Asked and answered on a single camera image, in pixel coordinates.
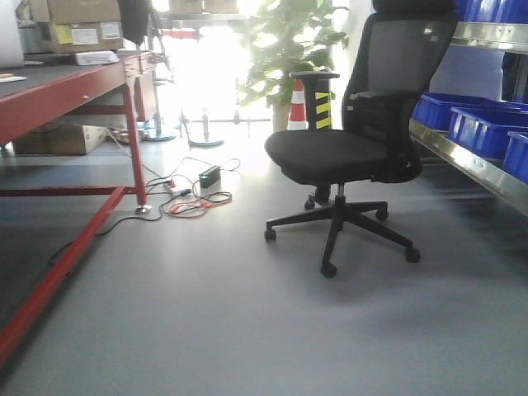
stainless steel shelf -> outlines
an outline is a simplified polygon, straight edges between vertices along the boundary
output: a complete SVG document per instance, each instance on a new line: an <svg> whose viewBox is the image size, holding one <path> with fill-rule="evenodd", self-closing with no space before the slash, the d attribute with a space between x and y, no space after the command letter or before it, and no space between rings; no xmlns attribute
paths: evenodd
<svg viewBox="0 0 528 396"><path fill-rule="evenodd" d="M248 21L248 16L243 14L174 14L160 12L163 29L200 29L207 26L229 26L237 21Z"/></svg>
<svg viewBox="0 0 528 396"><path fill-rule="evenodd" d="M528 216L528 184L416 120L409 128L417 142Z"/></svg>
<svg viewBox="0 0 528 396"><path fill-rule="evenodd" d="M459 22L451 44L528 54L528 24Z"/></svg>

label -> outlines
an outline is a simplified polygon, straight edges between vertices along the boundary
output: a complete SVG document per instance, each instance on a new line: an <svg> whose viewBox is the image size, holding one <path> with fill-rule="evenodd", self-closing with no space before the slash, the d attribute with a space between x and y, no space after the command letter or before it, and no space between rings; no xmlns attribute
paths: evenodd
<svg viewBox="0 0 528 396"><path fill-rule="evenodd" d="M121 38L119 22L101 22L103 40L115 40Z"/></svg>
<svg viewBox="0 0 528 396"><path fill-rule="evenodd" d="M72 31L68 25L56 25L55 34L59 44L69 44L73 42Z"/></svg>
<svg viewBox="0 0 528 396"><path fill-rule="evenodd" d="M99 44L97 29L72 29L73 45Z"/></svg>

yellow and black tape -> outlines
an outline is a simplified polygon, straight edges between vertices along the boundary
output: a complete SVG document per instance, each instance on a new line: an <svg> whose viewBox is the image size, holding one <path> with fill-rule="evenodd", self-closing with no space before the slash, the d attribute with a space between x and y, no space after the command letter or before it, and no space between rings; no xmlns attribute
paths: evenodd
<svg viewBox="0 0 528 396"><path fill-rule="evenodd" d="M328 92L315 92L315 104L317 109L316 128L318 130L329 128L332 124L330 94Z"/></svg>

orange and white cone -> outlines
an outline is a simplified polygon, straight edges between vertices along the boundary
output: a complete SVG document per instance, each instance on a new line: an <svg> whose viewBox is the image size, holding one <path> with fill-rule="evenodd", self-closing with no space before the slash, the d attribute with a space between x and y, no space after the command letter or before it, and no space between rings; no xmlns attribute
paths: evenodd
<svg viewBox="0 0 528 396"><path fill-rule="evenodd" d="M306 112L304 110L304 86L300 80L294 80L294 91L291 96L288 130L305 130Z"/></svg>

red metal table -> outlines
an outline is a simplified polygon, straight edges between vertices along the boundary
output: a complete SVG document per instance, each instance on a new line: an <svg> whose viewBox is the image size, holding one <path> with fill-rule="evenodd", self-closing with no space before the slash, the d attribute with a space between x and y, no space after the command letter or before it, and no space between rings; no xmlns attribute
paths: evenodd
<svg viewBox="0 0 528 396"><path fill-rule="evenodd" d="M141 169L137 120L149 116L150 95L145 81L156 66L151 53L130 51L120 54L115 64L77 66L68 57L46 55L39 66L3 69L27 77L20 82L0 84L0 144L66 114L122 114L129 131L133 186L57 186L0 190L0 196L108 196L87 226L51 267L45 278L0 332L0 368L16 350L33 322L40 316L66 275L105 223L124 195L137 197L136 213L147 213L144 177ZM122 92L123 104L90 106L92 99L110 91Z"/></svg>

